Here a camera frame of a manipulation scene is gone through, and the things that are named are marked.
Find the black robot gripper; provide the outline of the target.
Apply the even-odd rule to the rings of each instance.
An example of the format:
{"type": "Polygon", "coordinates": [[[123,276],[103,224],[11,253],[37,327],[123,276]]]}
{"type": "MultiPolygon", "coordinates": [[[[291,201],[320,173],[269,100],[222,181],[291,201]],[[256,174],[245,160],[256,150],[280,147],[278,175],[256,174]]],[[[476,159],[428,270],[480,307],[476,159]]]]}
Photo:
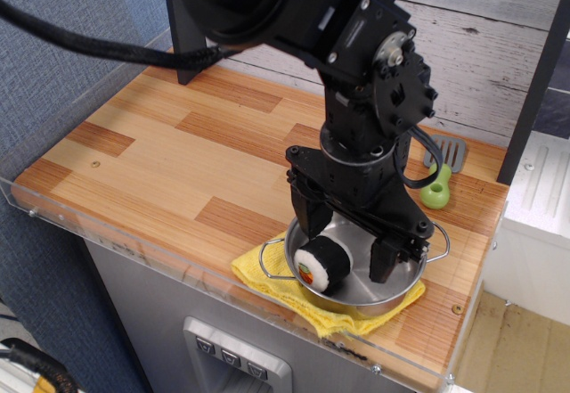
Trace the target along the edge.
{"type": "Polygon", "coordinates": [[[377,238],[370,249],[372,282],[385,283],[395,267],[419,259],[434,226],[405,190],[396,173],[393,151],[350,165],[324,150],[293,145],[290,163],[291,201],[302,232],[315,238],[336,212],[377,238]]]}

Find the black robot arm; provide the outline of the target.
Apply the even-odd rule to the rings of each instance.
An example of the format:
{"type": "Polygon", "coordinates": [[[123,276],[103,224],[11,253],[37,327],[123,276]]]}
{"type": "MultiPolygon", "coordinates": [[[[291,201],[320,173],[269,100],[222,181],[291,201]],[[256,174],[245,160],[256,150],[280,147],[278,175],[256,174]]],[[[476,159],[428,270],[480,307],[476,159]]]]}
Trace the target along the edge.
{"type": "Polygon", "coordinates": [[[369,276],[385,282],[422,257],[434,227],[408,191],[411,139],[434,149],[419,123],[434,115],[430,69],[395,0],[183,0],[201,33],[233,50],[269,45],[317,70],[325,93],[320,148],[286,158],[297,221],[316,237],[334,214],[371,233],[369,276]]]}

